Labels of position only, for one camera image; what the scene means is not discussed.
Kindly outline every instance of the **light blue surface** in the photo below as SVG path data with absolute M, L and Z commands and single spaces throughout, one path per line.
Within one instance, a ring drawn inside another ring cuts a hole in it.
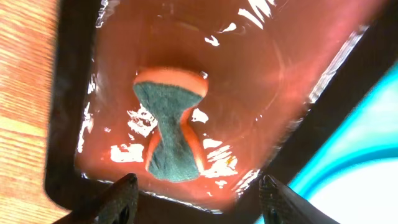
M 365 162 L 398 158 L 398 63 L 368 93 L 310 162 L 289 184 L 310 200 L 319 190 Z M 264 223 L 260 218 L 257 224 Z

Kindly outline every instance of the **wood surface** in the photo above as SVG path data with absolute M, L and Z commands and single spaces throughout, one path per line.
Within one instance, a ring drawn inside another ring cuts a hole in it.
M 56 0 L 0 0 L 0 223 L 67 214 L 43 187 Z

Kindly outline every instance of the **black border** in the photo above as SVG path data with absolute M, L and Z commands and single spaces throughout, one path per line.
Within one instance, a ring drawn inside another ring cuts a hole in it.
M 108 185 L 73 168 L 90 71 L 100 0 L 60 2 L 45 191 L 58 205 L 77 208 Z M 398 58 L 398 2 L 391 1 L 365 32 L 311 111 L 262 174 L 287 184 Z M 214 215 L 140 194 L 135 223 L 254 223 L 261 214 L 258 180 L 232 211 Z

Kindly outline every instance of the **red liquid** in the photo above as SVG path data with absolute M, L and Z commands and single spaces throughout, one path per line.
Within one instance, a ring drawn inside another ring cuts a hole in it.
M 305 113 L 308 96 L 350 33 L 382 4 L 258 2 L 264 7 L 246 0 L 110 1 L 97 29 L 76 167 L 112 182 L 133 172 L 141 190 L 212 210 L 232 206 Z M 190 119 L 208 161 L 191 182 L 159 181 L 144 167 L 156 120 L 140 107 L 132 83 L 140 70 L 159 66 L 205 72 L 209 82 Z M 199 111 L 208 120 L 199 121 Z

